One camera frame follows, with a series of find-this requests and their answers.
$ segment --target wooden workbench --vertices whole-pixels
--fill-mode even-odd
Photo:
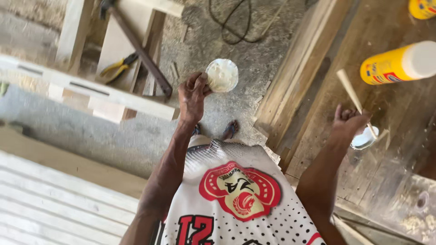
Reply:
[[[389,133],[370,148],[349,149],[339,171],[337,206],[425,244],[436,244],[436,181],[413,173],[433,125],[436,77],[373,86],[359,68],[375,54],[423,40],[436,41],[436,18],[417,20],[408,0],[361,0],[336,58],[293,142],[286,176],[298,181],[330,134],[339,102],[352,102],[336,71],[344,68],[372,124]],[[418,196],[428,193],[419,207]]]

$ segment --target black cable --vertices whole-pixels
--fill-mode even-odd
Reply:
[[[250,28],[250,23],[251,23],[251,14],[252,14],[252,9],[251,9],[251,0],[247,0],[248,1],[248,8],[249,8],[249,17],[248,17],[248,21],[247,21],[247,28],[245,30],[245,33],[241,36],[240,34],[238,34],[235,30],[233,30],[231,27],[226,26],[227,21],[230,19],[230,17],[232,16],[232,14],[236,11],[236,9],[246,0],[241,0],[236,7],[233,8],[233,10],[230,12],[230,14],[227,16],[227,18],[225,19],[224,23],[221,23],[216,17],[215,15],[212,13],[212,0],[209,0],[209,14],[211,16],[211,18],[213,19],[213,21],[215,21],[217,24],[219,24],[221,26],[221,37],[223,39],[223,41],[229,45],[233,45],[233,44],[237,44],[240,41],[244,40],[248,43],[256,43],[259,40],[261,40],[263,38],[263,36],[258,37],[255,40],[248,40],[245,37],[248,34],[248,30]],[[224,38],[224,29],[228,30],[230,33],[232,33],[233,35],[235,35],[236,37],[239,38],[239,40],[237,41],[228,41]]]

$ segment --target foot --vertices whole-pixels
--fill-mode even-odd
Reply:
[[[194,130],[192,131],[192,136],[201,134],[200,129],[201,129],[200,124],[197,123],[197,124],[195,125]]]
[[[228,140],[233,138],[233,135],[238,132],[238,122],[233,120],[227,124],[225,131],[222,133],[221,140]]]

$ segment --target glue container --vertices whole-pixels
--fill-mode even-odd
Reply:
[[[422,41],[365,60],[363,81],[371,85],[419,80],[436,75],[436,42]]]
[[[436,16],[436,0],[410,0],[410,14],[420,20]]]

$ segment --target white bottle cap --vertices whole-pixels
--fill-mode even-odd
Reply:
[[[402,66],[413,79],[436,75],[436,42],[422,41],[409,47],[403,55]]]

